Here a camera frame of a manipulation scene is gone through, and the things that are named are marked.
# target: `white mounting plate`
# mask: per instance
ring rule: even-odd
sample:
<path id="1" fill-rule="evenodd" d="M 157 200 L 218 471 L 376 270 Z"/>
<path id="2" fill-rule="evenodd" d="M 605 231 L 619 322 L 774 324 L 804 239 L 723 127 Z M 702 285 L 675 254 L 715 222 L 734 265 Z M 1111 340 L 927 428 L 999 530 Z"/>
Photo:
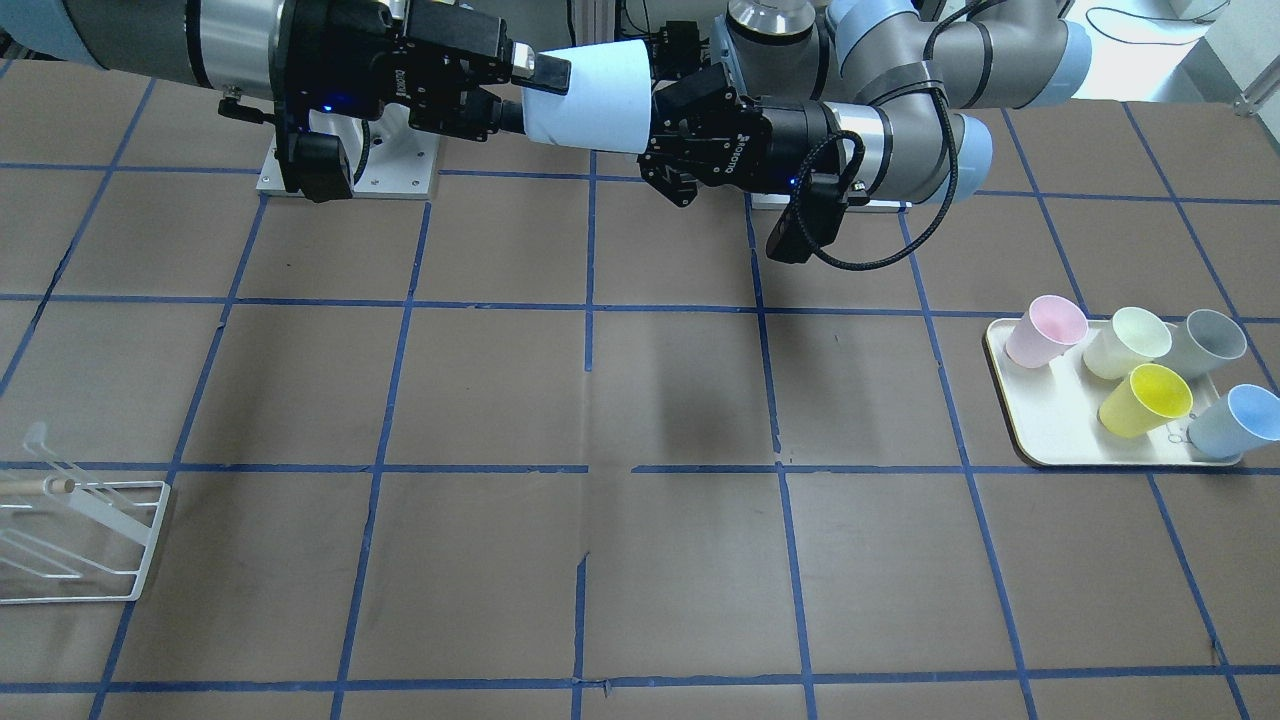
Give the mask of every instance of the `white mounting plate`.
<path id="1" fill-rule="evenodd" d="M 1192 419 L 1219 398 L 1217 388 L 1208 375 L 1188 383 L 1193 398 L 1190 416 L 1174 420 L 1146 436 L 1125 439 L 1112 434 L 1098 421 L 1098 407 L 1119 386 L 1119 380 L 1096 377 L 1082 360 L 1084 348 L 1106 324 L 1105 320 L 1089 320 L 1089 333 L 1084 342 L 1048 365 L 1034 369 L 1018 365 L 1005 354 L 1005 341 L 1016 324 L 1016 319 L 991 323 L 983 345 L 996 375 L 996 389 L 1012 428 L 1014 441 L 1032 462 L 1215 468 L 1239 462 L 1239 455 L 1228 459 L 1210 457 L 1187 439 L 1187 427 Z"/>
<path id="2" fill-rule="evenodd" d="M 763 192 L 751 193 L 751 209 L 753 210 L 782 210 L 791 202 L 790 195 L 765 195 Z M 910 210 L 910 202 L 899 202 L 896 200 L 872 200 L 867 205 L 850 205 L 846 213 L 899 213 L 901 210 Z"/>
<path id="3" fill-rule="evenodd" d="M 393 142 L 369 150 L 369 165 L 353 188 L 356 197 L 383 200 L 430 200 L 435 193 L 436 160 L 440 136 L 407 131 Z M 264 195 L 301 196 L 284 191 L 280 164 L 275 161 L 275 143 L 266 151 L 257 191 Z"/>

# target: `white tray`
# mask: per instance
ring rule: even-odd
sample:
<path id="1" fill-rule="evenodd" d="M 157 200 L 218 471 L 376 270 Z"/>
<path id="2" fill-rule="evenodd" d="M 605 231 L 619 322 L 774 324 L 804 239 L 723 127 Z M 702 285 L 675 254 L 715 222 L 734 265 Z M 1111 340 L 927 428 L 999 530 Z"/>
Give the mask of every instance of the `white tray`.
<path id="1" fill-rule="evenodd" d="M 1192 414 L 1125 439 L 1110 433 L 1098 421 L 1098 407 L 1119 386 L 1091 373 L 1082 356 L 1105 320 L 1089 320 L 1084 342 L 1055 357 L 1043 368 L 1028 369 L 1005 354 L 1005 341 L 1014 332 L 1015 319 L 1002 319 L 987 327 L 984 346 L 996 375 L 1012 428 L 1014 441 L 1028 460 L 1037 465 L 1188 465 L 1226 466 L 1235 457 L 1210 457 L 1187 439 L 1187 427 L 1217 398 L 1213 380 L 1204 375 L 1192 380 Z"/>

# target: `cup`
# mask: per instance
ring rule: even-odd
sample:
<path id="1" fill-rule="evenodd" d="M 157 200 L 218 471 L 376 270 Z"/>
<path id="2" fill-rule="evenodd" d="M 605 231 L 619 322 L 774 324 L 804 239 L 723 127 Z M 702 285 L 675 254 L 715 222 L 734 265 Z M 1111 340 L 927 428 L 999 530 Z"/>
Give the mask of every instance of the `cup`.
<path id="1" fill-rule="evenodd" d="M 1117 380 L 1138 365 L 1164 357 L 1172 346 L 1169 325 L 1142 307 L 1121 307 L 1084 348 L 1084 366 Z"/>
<path id="2" fill-rule="evenodd" d="M 1041 368 L 1084 340 L 1089 320 L 1074 302 L 1057 295 L 1032 301 L 1005 342 L 1005 354 L 1023 368 Z"/>
<path id="3" fill-rule="evenodd" d="M 1280 397 L 1258 386 L 1235 386 L 1187 428 L 1211 457 L 1231 457 L 1280 441 Z"/>
<path id="4" fill-rule="evenodd" d="M 1172 350 L 1157 363 L 1188 380 L 1239 359 L 1249 348 L 1240 325 L 1216 310 L 1196 310 L 1172 334 Z"/>
<path id="5" fill-rule="evenodd" d="M 1146 434 L 1192 411 L 1192 388 L 1178 373 L 1147 363 L 1134 368 L 1098 409 L 1102 427 L 1124 438 Z"/>

